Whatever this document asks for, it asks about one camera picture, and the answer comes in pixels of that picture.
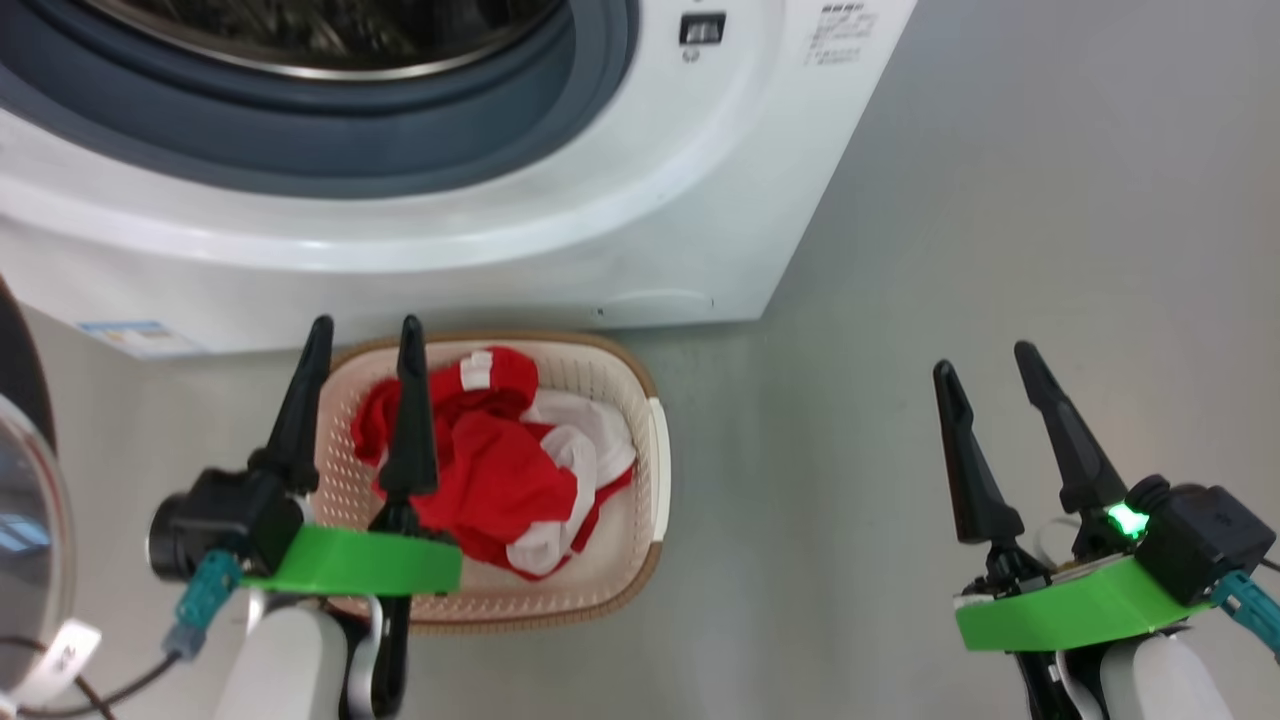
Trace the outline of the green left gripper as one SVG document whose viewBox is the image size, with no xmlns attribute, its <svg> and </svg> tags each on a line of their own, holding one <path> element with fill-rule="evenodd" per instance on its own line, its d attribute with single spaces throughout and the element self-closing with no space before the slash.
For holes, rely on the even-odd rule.
<svg viewBox="0 0 1280 720">
<path fill-rule="evenodd" d="M 317 316 L 282 401 L 268 442 L 248 459 L 251 515 L 274 521 L 319 484 L 315 466 L 319 398 L 329 377 L 334 320 Z M 397 361 L 399 406 L 378 482 L 385 493 L 371 532 L 302 527 L 280 566 L 243 584 L 274 593 L 332 597 L 449 594 L 461 587 L 465 556 L 453 544 L 393 534 L 417 534 L 413 500 L 439 486 L 433 402 L 422 325 L 403 320 Z"/>
</svg>

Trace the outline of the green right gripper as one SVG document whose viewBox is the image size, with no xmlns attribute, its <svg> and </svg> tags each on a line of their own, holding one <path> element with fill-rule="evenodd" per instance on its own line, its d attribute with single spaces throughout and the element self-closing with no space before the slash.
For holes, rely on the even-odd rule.
<svg viewBox="0 0 1280 720">
<path fill-rule="evenodd" d="M 1080 521 L 1073 557 L 1094 561 L 1128 552 L 1132 539 L 1110 515 L 1125 500 L 1126 484 L 1036 345 L 1018 341 L 1014 357 L 1052 446 L 1061 507 Z M 1047 585 L 1050 570 L 1019 543 L 1025 525 L 989 469 L 955 366 L 940 360 L 932 378 L 957 542 L 989 546 L 986 571 L 954 596 L 968 651 L 1074 650 L 1146 635 L 1210 609 L 1206 602 L 1179 603 L 1132 556 L 1093 562 Z"/>
</svg>

